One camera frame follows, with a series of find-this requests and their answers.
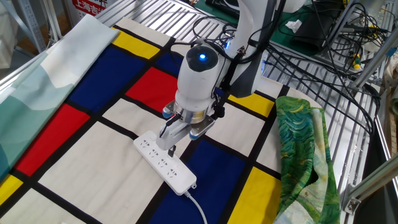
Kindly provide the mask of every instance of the metal shelf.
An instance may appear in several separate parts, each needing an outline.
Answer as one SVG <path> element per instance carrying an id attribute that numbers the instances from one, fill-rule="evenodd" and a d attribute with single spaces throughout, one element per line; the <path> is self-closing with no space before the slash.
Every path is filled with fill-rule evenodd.
<path id="1" fill-rule="evenodd" d="M 127 17 L 150 27 L 151 29 L 157 30 L 171 37 L 175 37 L 176 39 L 191 42 L 195 40 L 195 36 L 192 32 L 192 25 L 197 19 L 204 15 L 206 14 L 199 13 L 188 5 L 176 0 L 119 0 L 98 14 L 96 18 L 110 27 L 115 25 L 115 23 L 120 21 L 123 17 Z M 221 34 L 222 26 L 222 23 L 216 20 L 205 20 L 199 23 L 196 31 L 203 37 L 215 38 Z M 326 82 L 332 83 L 339 90 L 343 88 L 339 86 L 341 85 L 341 82 L 336 75 L 326 71 L 318 64 L 309 61 L 313 59 L 281 45 L 275 43 L 272 44 L 278 50 L 291 55 L 289 60 L 302 69 L 316 75 L 318 78 L 321 78 Z M 303 59 L 296 59 L 293 58 L 293 56 L 298 56 Z M 37 58 L 38 57 L 34 58 L 6 79 L 0 81 L 0 93 L 6 86 L 10 85 L 13 80 L 15 80 L 23 69 L 29 66 L 29 64 Z M 269 58 L 269 62 L 275 63 L 275 60 L 273 58 Z M 295 72 L 295 75 L 300 78 L 310 79 L 309 77 L 306 77 L 306 75 L 293 70 L 289 66 L 287 68 Z M 325 109 L 330 151 L 334 164 L 333 168 L 335 170 L 336 183 L 338 185 L 338 191 L 341 195 L 340 200 L 342 202 L 344 199 L 344 191 L 347 186 L 349 184 L 358 184 L 362 181 L 370 136 L 363 128 L 360 128 L 354 123 L 354 121 L 335 110 L 334 107 L 348 113 L 352 118 L 364 123 L 364 118 L 360 110 L 331 88 L 320 83 L 303 81 L 309 88 L 315 91 L 316 94 L 314 94 L 298 80 L 286 75 L 273 66 L 266 65 L 263 76 L 307 94 Z M 370 96 L 359 92 L 356 94 L 356 99 L 362 107 L 369 111 L 372 117 L 375 116 L 375 105 L 372 103 Z M 352 222 L 353 216 L 342 212 L 341 223 Z"/>

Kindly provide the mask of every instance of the black device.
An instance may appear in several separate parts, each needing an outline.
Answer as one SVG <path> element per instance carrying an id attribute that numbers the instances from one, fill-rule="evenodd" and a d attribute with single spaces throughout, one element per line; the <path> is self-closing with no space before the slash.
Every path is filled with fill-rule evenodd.
<path id="1" fill-rule="evenodd" d="M 226 13 L 232 17 L 239 19 L 239 10 L 229 7 L 225 3 L 225 1 L 232 6 L 238 7 L 237 0 L 206 0 L 206 4 L 213 6 L 214 8 L 222 11 L 223 13 Z"/>

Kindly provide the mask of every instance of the power outlet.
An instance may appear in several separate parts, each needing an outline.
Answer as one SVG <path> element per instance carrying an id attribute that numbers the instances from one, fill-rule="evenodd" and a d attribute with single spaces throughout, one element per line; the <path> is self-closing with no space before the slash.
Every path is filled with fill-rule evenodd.
<path id="1" fill-rule="evenodd" d="M 134 140 L 134 145 L 178 196 L 183 195 L 189 188 L 196 187 L 197 177 L 177 156 L 171 158 L 167 151 L 156 144 L 155 133 L 146 132 Z"/>

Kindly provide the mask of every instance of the blue square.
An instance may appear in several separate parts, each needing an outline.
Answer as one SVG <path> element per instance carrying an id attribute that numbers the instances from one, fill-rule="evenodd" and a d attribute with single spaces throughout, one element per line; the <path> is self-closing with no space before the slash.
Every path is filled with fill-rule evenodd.
<path id="1" fill-rule="evenodd" d="M 197 177 L 197 188 L 190 193 L 203 209 L 208 223 L 216 223 L 242 173 L 245 162 L 201 140 L 187 167 Z M 170 190 L 149 223 L 203 224 L 196 206 L 186 196 Z"/>
<path id="2" fill-rule="evenodd" d="M 99 111 L 145 62 L 108 46 L 69 95 L 69 100 L 93 112 Z"/>
<path id="3" fill-rule="evenodd" d="M 174 77 L 178 78 L 180 73 L 180 67 L 182 64 L 182 59 L 171 52 L 163 54 L 157 61 L 156 65 L 160 66 L 164 70 L 168 71 Z"/>

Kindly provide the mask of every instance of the power cord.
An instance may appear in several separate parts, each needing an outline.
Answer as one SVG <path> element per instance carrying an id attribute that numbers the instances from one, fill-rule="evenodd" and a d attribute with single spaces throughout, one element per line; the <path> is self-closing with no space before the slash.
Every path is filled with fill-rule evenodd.
<path id="1" fill-rule="evenodd" d="M 192 197 L 192 195 L 191 195 L 188 191 L 186 191 L 186 192 L 184 193 L 184 195 L 187 196 L 187 198 L 189 198 L 189 199 L 197 206 L 197 208 L 198 208 L 198 210 L 199 210 L 199 212 L 200 212 L 200 215 L 201 215 L 201 217 L 203 218 L 203 222 L 204 222 L 205 224 L 207 224 L 207 219 L 206 219 L 205 213 L 204 213 L 203 210 L 201 209 L 199 203 Z"/>

